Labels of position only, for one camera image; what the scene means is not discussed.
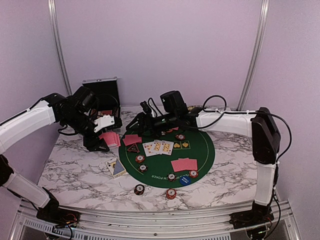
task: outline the green poker table mat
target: green poker table mat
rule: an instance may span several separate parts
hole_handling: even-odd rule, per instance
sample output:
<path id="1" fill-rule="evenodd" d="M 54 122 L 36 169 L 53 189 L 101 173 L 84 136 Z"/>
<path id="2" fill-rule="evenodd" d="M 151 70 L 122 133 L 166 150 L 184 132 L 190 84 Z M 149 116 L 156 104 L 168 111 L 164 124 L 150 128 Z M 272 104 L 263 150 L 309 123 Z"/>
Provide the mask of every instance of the green poker table mat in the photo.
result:
<path id="1" fill-rule="evenodd" d="M 184 140 L 177 140 L 176 134 L 183 134 Z M 127 131 L 126 135 L 137 134 L 134 130 Z M 215 160 L 215 147 L 210 136 L 204 131 L 191 131 L 186 130 L 182 133 L 182 130 L 174 130 L 171 133 L 158 138 L 159 140 L 165 140 L 174 142 L 171 155 L 158 154 L 153 156 L 146 156 L 143 143 L 153 142 L 155 139 L 151 136 L 142 136 L 142 143 L 137 143 L 140 153 L 128 152 L 127 149 L 130 145 L 125 146 L 121 139 L 121 146 L 119 147 L 119 159 L 126 171 L 136 180 L 157 188 L 180 188 L 184 187 L 179 179 L 183 176 L 189 176 L 189 170 L 174 172 L 171 161 L 189 158 L 197 159 L 198 176 L 190 178 L 193 184 L 203 178 L 207 172 L 211 169 Z M 136 156 L 143 155 L 145 160 L 142 163 L 136 162 Z M 147 165 L 148 169 L 145 172 L 138 170 L 141 164 Z M 175 181 L 168 180 L 168 174 L 174 173 L 176 175 Z"/>

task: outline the marble table surface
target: marble table surface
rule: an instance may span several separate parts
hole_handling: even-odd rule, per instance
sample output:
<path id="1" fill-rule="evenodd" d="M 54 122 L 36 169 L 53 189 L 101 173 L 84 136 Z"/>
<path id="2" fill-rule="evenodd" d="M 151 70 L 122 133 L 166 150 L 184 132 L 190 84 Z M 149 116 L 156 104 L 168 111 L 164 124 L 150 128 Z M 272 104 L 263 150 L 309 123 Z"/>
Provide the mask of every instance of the marble table surface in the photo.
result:
<path id="1" fill-rule="evenodd" d="M 141 112 L 140 107 L 122 107 L 123 127 Z M 140 182 L 128 173 L 113 178 L 106 162 L 118 157 L 110 152 L 89 152 L 80 135 L 60 135 L 45 165 L 38 185 L 45 187 L 60 205 L 112 211 L 188 210 L 251 201 L 255 197 L 257 167 L 246 136 L 209 131 L 214 147 L 212 168 L 196 183 L 177 188 L 177 197 L 166 198 L 166 189 L 145 186 L 143 195 L 134 187 Z"/>

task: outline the wire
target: wire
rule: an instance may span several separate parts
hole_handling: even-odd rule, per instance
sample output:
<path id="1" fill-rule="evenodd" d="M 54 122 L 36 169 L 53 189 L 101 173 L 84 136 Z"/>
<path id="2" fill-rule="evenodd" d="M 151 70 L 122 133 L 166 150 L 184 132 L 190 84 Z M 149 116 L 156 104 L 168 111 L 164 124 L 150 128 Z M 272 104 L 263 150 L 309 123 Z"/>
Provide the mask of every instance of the wire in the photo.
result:
<path id="1" fill-rule="evenodd" d="M 270 222 L 270 227 L 269 228 L 271 229 L 273 223 L 272 223 L 272 221 L 271 221 L 271 219 L 269 217 L 267 217 L 266 219 L 268 219 L 268 221 Z"/>
<path id="2" fill-rule="evenodd" d="M 215 110 L 206 110 L 206 103 L 210 100 L 210 99 L 213 99 L 213 98 L 220 98 L 224 101 L 224 108 L 223 108 L 223 111 L 227 110 L 227 100 L 221 96 L 221 95 L 212 95 L 210 97 L 208 97 L 204 103 L 203 103 L 203 106 L 202 106 L 202 110 L 206 113 L 215 113 L 216 111 Z"/>
<path id="3" fill-rule="evenodd" d="M 290 129 L 290 127 L 289 127 L 289 124 L 288 124 L 288 123 L 286 122 L 286 120 L 284 120 L 282 117 L 280 117 L 280 116 L 278 116 L 278 115 L 275 115 L 275 114 L 273 114 L 273 113 L 263 112 L 263 111 L 255 111 L 255 112 L 246 112 L 246 111 L 227 112 L 227 111 L 225 111 L 225 112 L 223 112 L 223 113 L 225 113 L 225 114 L 231 114 L 231 115 L 236 115 L 236 114 L 250 114 L 250 115 L 254 114 L 254 115 L 257 115 L 257 114 L 261 114 L 261 115 L 268 115 L 268 116 L 271 116 L 271 117 L 275 117 L 275 118 L 281 120 L 281 121 L 285 124 L 285 126 L 286 126 L 286 128 L 288 129 L 288 132 L 289 132 L 289 144 L 288 144 L 288 146 L 286 147 L 286 149 L 278 156 L 278 158 L 276 159 L 276 161 L 278 161 L 279 158 L 281 158 L 281 157 L 289 150 L 289 148 L 291 147 L 291 144 L 292 144 L 292 132 L 291 132 L 291 129 Z"/>
<path id="4" fill-rule="evenodd" d="M 206 126 L 187 126 L 187 125 L 183 125 L 183 124 L 179 124 L 179 126 L 180 126 L 180 127 L 189 128 L 189 129 L 196 129 L 196 130 L 198 130 L 198 129 L 206 129 L 206 128 L 212 126 L 213 124 L 215 124 L 216 122 L 218 122 L 218 121 L 224 116 L 224 114 L 225 114 L 225 111 L 226 111 L 226 109 L 227 109 L 227 100 L 226 100 L 223 96 L 221 96 L 221 95 L 211 95 L 210 97 L 208 97 L 208 98 L 204 101 L 204 103 L 203 103 L 203 105 L 202 105 L 202 110 L 203 110 L 204 112 L 206 112 L 206 113 L 215 113 L 215 112 L 216 112 L 215 110 L 206 110 L 206 104 L 207 104 L 207 102 L 208 102 L 210 99 L 213 99 L 213 98 L 220 98 L 220 99 L 222 99 L 223 102 L 224 102 L 224 107 L 223 107 L 223 111 L 224 111 L 224 112 L 222 112 L 222 113 L 220 114 L 220 116 L 219 116 L 216 120 L 214 120 L 213 122 L 211 122 L 210 124 L 208 124 L 208 125 L 206 125 Z"/>
<path id="5" fill-rule="evenodd" d="M 92 120 L 92 119 L 97 119 L 97 116 L 98 116 L 98 111 L 99 111 L 99 105 L 100 105 L 100 100 L 99 100 L 99 98 L 96 96 L 95 97 L 95 99 L 96 99 L 96 109 L 95 109 L 95 112 L 94 112 L 94 114 L 92 114 L 92 116 L 90 116 L 91 115 L 91 109 L 90 109 L 90 112 L 89 112 L 89 119 L 90 120 Z"/>
<path id="6" fill-rule="evenodd" d="M 68 125 L 65 125 L 63 128 L 59 128 L 58 129 L 58 133 L 62 134 L 62 135 L 65 135 L 65 136 L 74 136 L 74 135 L 77 135 L 78 132 L 73 132 L 73 133 L 66 133 L 66 132 L 63 132 L 63 130 L 65 130 L 66 128 L 68 127 Z"/>
<path id="7" fill-rule="evenodd" d="M 155 113 L 155 117 L 158 117 L 157 111 L 156 111 L 156 110 L 151 106 L 151 104 L 150 104 L 150 100 L 151 100 L 151 99 L 152 99 L 151 97 L 148 99 L 147 104 L 148 104 L 148 106 L 152 109 L 152 111 Z"/>
<path id="8" fill-rule="evenodd" d="M 39 100 L 37 100 L 31 107 L 29 107 L 29 110 L 33 109 L 42 100 L 43 100 L 43 97 L 40 98 Z M 0 123 L 0 126 L 2 126 L 3 124 L 6 124 L 7 122 L 11 121 L 12 119 L 19 117 L 22 114 L 25 114 L 26 112 L 28 112 L 28 110 L 23 110 L 22 112 L 19 112 L 18 114 L 8 118 L 7 120 L 4 120 L 3 122 Z"/>
<path id="9" fill-rule="evenodd" d="M 152 102 L 153 106 L 155 107 L 155 109 L 157 109 L 157 111 L 163 116 L 164 114 L 163 114 L 163 113 L 160 111 L 160 109 L 157 107 L 157 105 L 155 104 L 154 99 L 153 99 L 152 97 L 150 97 L 150 98 L 148 99 L 148 103 L 149 103 L 149 100 L 151 100 L 151 102 Z"/>
<path id="10" fill-rule="evenodd" d="M 116 110 L 114 111 L 114 113 L 112 113 L 112 116 L 114 116 L 117 113 L 118 109 L 120 108 L 120 104 L 119 104 L 118 100 L 115 98 L 115 96 L 113 96 L 109 93 L 102 93 L 102 94 L 97 95 L 97 97 L 104 96 L 104 95 L 112 97 L 116 103 Z"/>
<path id="11" fill-rule="evenodd" d="M 279 223 L 280 223 L 280 219 L 281 219 L 281 207 L 280 207 L 280 204 L 279 204 L 279 200 L 278 200 L 278 197 L 276 198 L 275 197 L 276 195 L 273 193 L 273 200 L 276 202 L 276 204 L 278 205 L 278 208 L 279 208 L 279 218 L 278 218 L 278 221 L 276 222 L 276 225 L 274 226 L 274 228 L 271 230 L 271 232 L 264 238 L 264 239 L 267 239 L 268 237 L 270 237 L 270 235 L 276 230 L 276 228 L 278 227 Z"/>
<path id="12" fill-rule="evenodd" d="M 35 205 L 32 201 L 29 201 L 29 203 L 31 203 L 31 205 L 34 207 L 35 210 L 39 211 L 39 209 L 36 207 L 36 205 Z M 77 223 L 77 218 L 76 218 L 76 216 L 75 216 L 74 214 L 72 214 L 72 213 L 69 213 L 69 214 L 66 215 L 66 216 L 69 216 L 69 215 L 72 215 L 72 216 L 73 216 L 74 221 L 72 221 L 72 222 Z M 54 221 L 54 222 L 63 223 L 64 226 L 67 226 L 67 227 L 70 229 L 70 233 L 71 233 L 71 236 L 70 236 L 69 240 L 72 240 L 72 237 L 73 237 L 73 234 L 74 234 L 74 233 L 73 233 L 70 225 L 69 225 L 67 222 L 65 222 L 65 221 L 60 221 L 60 220 L 54 220 L 54 219 L 50 219 L 50 218 L 48 218 L 48 219 L 51 220 L 51 221 Z"/>
<path id="13" fill-rule="evenodd" d="M 72 240 L 72 237 L 73 237 L 73 231 L 72 231 L 72 229 L 71 229 L 71 227 L 70 227 L 70 225 L 69 224 L 67 224 L 67 226 L 68 226 L 68 228 L 70 229 L 70 234 L 71 234 L 71 236 L 70 236 L 70 238 L 69 238 L 69 240 Z"/>
<path id="14" fill-rule="evenodd" d="M 34 207 L 35 210 L 39 211 L 39 208 L 37 208 L 36 205 L 32 201 L 29 201 L 29 203 L 31 203 L 31 205 Z"/>

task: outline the lavender wall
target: lavender wall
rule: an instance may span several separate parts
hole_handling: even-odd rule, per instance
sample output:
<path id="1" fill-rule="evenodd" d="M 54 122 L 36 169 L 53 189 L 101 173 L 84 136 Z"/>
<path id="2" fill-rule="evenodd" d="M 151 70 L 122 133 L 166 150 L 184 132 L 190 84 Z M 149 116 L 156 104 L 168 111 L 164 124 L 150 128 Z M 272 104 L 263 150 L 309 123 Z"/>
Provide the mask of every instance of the lavender wall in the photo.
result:
<path id="1" fill-rule="evenodd" d="M 260 0 L 59 0 L 73 91 L 117 76 L 122 105 L 180 90 L 188 104 L 221 94 L 236 107 L 254 47 Z"/>
<path id="2" fill-rule="evenodd" d="M 277 185 L 289 199 L 302 239 L 320 234 L 320 2 L 271 1 L 246 109 L 267 106 L 292 128 Z M 281 127 L 287 144 L 287 131 Z"/>
<path id="3" fill-rule="evenodd" d="M 66 94 L 47 1 L 0 1 L 0 56 L 0 122 L 47 94 Z M 18 172 L 36 183 L 57 137 L 57 126 L 47 126 L 4 155 Z M 19 199 L 0 188 L 1 239 L 8 239 L 18 206 Z"/>

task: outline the card outline printed on mat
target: card outline printed on mat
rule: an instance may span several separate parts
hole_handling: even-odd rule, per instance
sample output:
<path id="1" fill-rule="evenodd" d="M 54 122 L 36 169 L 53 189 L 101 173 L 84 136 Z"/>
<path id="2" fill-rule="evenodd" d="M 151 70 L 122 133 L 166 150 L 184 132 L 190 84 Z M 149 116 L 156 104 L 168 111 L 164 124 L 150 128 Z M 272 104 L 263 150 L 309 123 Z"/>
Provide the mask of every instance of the card outline printed on mat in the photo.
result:
<path id="1" fill-rule="evenodd" d="M 188 147 L 183 147 L 183 143 L 188 143 Z M 175 148 L 175 144 L 178 143 L 180 145 L 180 148 Z M 189 140 L 183 140 L 183 141 L 173 141 L 173 149 L 172 150 L 187 150 L 187 149 L 191 149 L 191 146 L 190 146 L 190 142 Z"/>

